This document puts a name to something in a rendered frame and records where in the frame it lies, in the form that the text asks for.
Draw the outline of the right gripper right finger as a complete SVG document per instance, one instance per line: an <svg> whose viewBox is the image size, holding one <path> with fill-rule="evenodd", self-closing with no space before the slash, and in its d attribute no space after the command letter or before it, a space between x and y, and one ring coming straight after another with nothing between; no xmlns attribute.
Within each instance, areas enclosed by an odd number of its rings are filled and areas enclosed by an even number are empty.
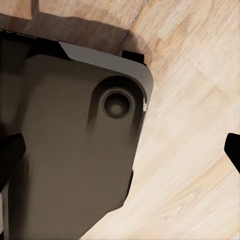
<svg viewBox="0 0 240 240"><path fill-rule="evenodd" d="M225 141L224 151L240 173L240 135L229 133Z"/></svg>

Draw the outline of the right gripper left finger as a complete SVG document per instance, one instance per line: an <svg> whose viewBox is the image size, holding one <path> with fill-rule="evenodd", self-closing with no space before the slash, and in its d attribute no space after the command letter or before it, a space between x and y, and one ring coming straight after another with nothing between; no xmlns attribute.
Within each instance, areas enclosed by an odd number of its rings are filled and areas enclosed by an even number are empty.
<svg viewBox="0 0 240 240"><path fill-rule="evenodd" d="M26 153L22 133L0 138L0 193Z"/></svg>

